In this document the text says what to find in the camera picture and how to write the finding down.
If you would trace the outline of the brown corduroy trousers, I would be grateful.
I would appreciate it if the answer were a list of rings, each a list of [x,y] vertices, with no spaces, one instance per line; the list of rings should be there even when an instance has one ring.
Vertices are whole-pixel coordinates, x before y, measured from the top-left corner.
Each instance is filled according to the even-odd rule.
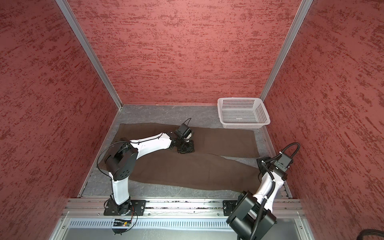
[[[255,192],[259,170],[235,158],[259,157],[255,133],[249,130],[192,127],[193,153],[159,150],[138,159],[129,179],[198,190]]]

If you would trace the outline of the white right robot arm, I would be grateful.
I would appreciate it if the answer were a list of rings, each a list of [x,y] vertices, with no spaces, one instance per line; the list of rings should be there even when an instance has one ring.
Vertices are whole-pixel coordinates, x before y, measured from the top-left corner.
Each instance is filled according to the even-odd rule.
[[[277,223],[273,214],[275,197],[284,184],[279,168],[272,158],[258,159],[263,174],[255,194],[242,192],[226,223],[237,234],[238,240],[261,240]]]

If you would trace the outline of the white perforated plastic basket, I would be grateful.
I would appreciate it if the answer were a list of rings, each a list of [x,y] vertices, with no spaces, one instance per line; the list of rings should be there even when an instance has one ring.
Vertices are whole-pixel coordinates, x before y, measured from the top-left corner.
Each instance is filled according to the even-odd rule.
[[[225,129],[260,129],[271,123],[260,98],[219,98],[217,106]]]

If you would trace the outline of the left small circuit board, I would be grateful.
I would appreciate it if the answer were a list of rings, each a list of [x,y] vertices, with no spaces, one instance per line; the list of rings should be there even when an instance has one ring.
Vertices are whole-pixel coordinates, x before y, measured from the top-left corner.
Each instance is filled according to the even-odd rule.
[[[124,220],[124,219],[114,219],[113,227],[114,228],[129,228],[132,224],[132,220]]]

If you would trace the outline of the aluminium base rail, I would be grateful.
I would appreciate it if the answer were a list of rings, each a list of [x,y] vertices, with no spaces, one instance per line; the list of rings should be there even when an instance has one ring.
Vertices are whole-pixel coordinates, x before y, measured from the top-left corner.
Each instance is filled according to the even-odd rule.
[[[106,218],[107,197],[84,197],[69,199],[61,217]],[[134,207],[141,218],[225,218],[224,199],[139,199]],[[277,199],[273,205],[273,214],[278,219],[306,218],[301,201],[298,199]]]

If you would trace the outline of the aluminium right corner post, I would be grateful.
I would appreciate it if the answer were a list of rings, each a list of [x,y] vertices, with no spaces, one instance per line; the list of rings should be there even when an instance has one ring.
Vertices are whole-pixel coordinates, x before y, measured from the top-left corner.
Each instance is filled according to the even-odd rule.
[[[298,8],[298,11],[293,19],[293,22],[290,26],[290,29],[286,35],[286,38],[283,42],[283,45],[279,51],[279,54],[277,56],[277,59],[272,67],[272,70],[270,72],[270,75],[267,79],[267,82],[261,92],[261,95],[260,95],[260,99],[264,102],[265,99],[267,98],[268,96],[268,93],[279,73],[279,70],[281,68],[281,66],[283,65],[284,63],[284,60],[300,30],[300,27],[301,25],[303,24],[303,21],[311,7],[313,3],[313,0],[302,0],[301,1],[301,4]]]

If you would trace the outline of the aluminium corner post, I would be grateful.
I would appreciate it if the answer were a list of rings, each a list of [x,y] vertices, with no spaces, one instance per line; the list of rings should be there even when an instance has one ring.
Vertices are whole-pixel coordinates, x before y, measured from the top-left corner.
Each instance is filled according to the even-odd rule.
[[[68,1],[65,0],[56,0],[61,12],[63,13],[65,19],[69,23],[71,29],[73,30],[75,36],[83,47],[85,53],[87,54],[89,60],[91,61],[93,67],[101,78],[103,84],[105,85],[110,96],[114,100],[118,110],[120,111],[124,104],[120,97],[118,96],[117,91],[115,90],[110,78],[108,77],[106,71],[104,70],[99,58],[97,57],[95,51],[93,50],[89,40],[87,39],[84,31],[82,30],[74,12],[72,11]]]
[[[264,102],[265,99],[267,98],[268,96],[268,93],[279,73],[279,70],[281,68],[281,66],[283,65],[284,63],[284,60],[300,30],[300,27],[301,25],[303,24],[303,21],[311,7],[313,3],[313,0],[302,0],[301,1],[301,4],[298,8],[298,11],[293,19],[293,22],[290,26],[290,29],[286,35],[286,38],[283,42],[283,45],[279,51],[279,54],[277,56],[277,59],[272,67],[272,70],[270,72],[270,75],[267,79],[267,82],[261,92],[261,95],[260,95],[260,99]]]

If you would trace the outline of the aluminium left corner post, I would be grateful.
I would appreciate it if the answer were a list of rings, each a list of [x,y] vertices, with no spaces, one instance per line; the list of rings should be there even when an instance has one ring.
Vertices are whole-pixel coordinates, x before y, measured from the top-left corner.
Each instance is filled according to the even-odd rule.
[[[118,96],[117,91],[115,90],[110,78],[108,77],[106,71],[104,70],[99,58],[97,57],[95,51],[93,50],[89,40],[87,39],[84,31],[82,30],[74,12],[72,11],[68,1],[65,0],[56,0],[61,12],[63,13],[65,19],[69,23],[71,29],[73,30],[75,36],[83,47],[85,53],[87,54],[89,60],[91,61],[93,67],[101,78],[103,84],[105,85],[110,96],[114,100],[118,110],[120,111],[124,104],[120,97]]]

